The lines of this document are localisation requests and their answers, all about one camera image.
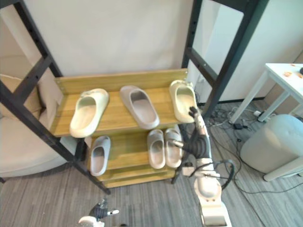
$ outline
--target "slipper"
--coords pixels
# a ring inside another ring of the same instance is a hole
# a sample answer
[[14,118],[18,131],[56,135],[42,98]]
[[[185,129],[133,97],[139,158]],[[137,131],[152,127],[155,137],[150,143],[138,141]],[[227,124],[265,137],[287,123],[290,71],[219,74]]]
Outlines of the slipper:
[[169,167],[177,168],[181,164],[182,149],[169,143],[170,140],[182,141],[180,133],[176,129],[166,129],[165,131],[165,159]]
[[84,138],[93,134],[108,100],[109,95],[104,89],[96,88],[83,92],[76,103],[75,113],[71,119],[71,135],[76,138]]
[[108,136],[98,137],[91,149],[90,174],[100,176],[104,174],[110,150],[110,138]]
[[145,91],[132,85],[124,86],[120,89],[120,97],[140,128],[153,129],[158,126],[159,117]]
[[165,166],[164,138],[160,129],[154,129],[147,136],[148,158],[151,167],[161,169]]
[[175,117],[184,123],[194,122],[194,119],[188,114],[191,106],[198,108],[192,84],[183,80],[175,80],[170,84],[169,92],[174,106]]

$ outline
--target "white table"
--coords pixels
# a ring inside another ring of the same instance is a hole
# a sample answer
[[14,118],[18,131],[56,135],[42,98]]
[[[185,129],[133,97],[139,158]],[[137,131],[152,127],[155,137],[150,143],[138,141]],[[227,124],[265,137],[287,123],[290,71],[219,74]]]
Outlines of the white table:
[[[295,66],[287,63],[267,63],[265,64],[265,71],[262,76],[257,80],[249,94],[246,96],[240,107],[231,117],[230,122],[235,123],[244,109],[252,101],[254,96],[260,91],[265,82],[272,78],[278,85],[280,85],[284,92],[272,103],[272,105],[258,118],[259,121],[264,121],[287,97],[294,97],[301,105],[303,105],[303,78],[300,78],[297,73],[303,64],[294,64]],[[292,72],[291,76],[286,77],[285,72]]]

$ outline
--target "table leg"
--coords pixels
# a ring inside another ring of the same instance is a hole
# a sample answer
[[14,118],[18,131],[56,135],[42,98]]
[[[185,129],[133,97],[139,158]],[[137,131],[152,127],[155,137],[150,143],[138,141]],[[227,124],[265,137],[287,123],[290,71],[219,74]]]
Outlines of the table leg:
[[303,157],[298,157],[295,160],[285,164],[284,166],[281,166],[278,169],[275,169],[272,172],[264,175],[263,179],[266,181],[272,181],[277,177],[300,170],[300,168],[302,168],[302,165],[303,165]]
[[270,107],[258,118],[258,121],[264,121],[271,113],[289,97],[289,93],[284,91],[273,103]]
[[249,105],[249,103],[252,101],[254,96],[260,91],[262,86],[265,84],[265,82],[268,79],[268,71],[265,70],[264,73],[261,75],[261,77],[257,80],[255,85],[252,87],[251,91],[248,93],[244,101],[241,103],[237,111],[233,114],[233,116],[230,119],[230,123],[235,123],[238,117],[241,115],[241,113],[244,111],[244,109]]

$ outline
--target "power adapter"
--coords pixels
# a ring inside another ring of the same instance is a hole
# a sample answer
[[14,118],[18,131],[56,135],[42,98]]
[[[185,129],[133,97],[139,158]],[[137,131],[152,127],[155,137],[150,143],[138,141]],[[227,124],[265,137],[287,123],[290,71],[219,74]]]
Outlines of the power adapter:
[[241,124],[239,124],[239,123],[235,123],[235,124],[233,124],[233,128],[234,128],[235,130],[241,130],[241,129],[243,129],[243,125],[241,125]]

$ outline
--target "shelf board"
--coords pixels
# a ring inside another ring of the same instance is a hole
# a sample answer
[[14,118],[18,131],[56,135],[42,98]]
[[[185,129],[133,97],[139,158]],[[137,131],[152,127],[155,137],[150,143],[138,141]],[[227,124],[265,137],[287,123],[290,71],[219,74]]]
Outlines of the shelf board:
[[[177,124],[168,87],[146,89],[160,119],[160,127],[165,128]],[[70,94],[64,97],[62,106],[58,109],[51,132],[55,136],[67,136],[74,114],[79,94]],[[109,103],[101,117],[93,136],[110,134],[113,131],[139,130],[137,122],[128,112],[120,99],[119,92],[109,92]]]
[[64,98],[57,110],[51,133],[58,137],[68,136],[70,122],[80,93],[97,87],[104,88],[109,93],[109,103],[93,136],[109,135],[125,130],[141,130],[119,95],[119,89],[129,84],[144,89],[148,94],[160,119],[159,128],[167,128],[179,123],[174,115],[169,85],[176,79],[184,79],[186,74],[187,69],[179,69],[56,79],[64,93]]
[[104,181],[103,184],[107,188],[115,188],[115,187],[132,185],[132,184],[137,184],[137,183],[145,183],[145,182],[150,182],[150,181],[159,181],[159,180],[169,179],[169,178],[172,178],[174,176],[174,174],[175,174],[174,170],[169,170],[164,173]]
[[148,165],[147,133],[145,131],[110,136],[111,148],[107,170]]
[[172,170],[169,167],[164,167],[162,169],[154,169],[150,165],[135,166],[129,168],[122,168],[122,169],[112,169],[112,170],[107,170],[101,176],[97,176],[97,179],[99,181],[118,180],[118,179],[124,179],[129,177],[138,177],[142,175],[164,173],[167,172],[169,169]]

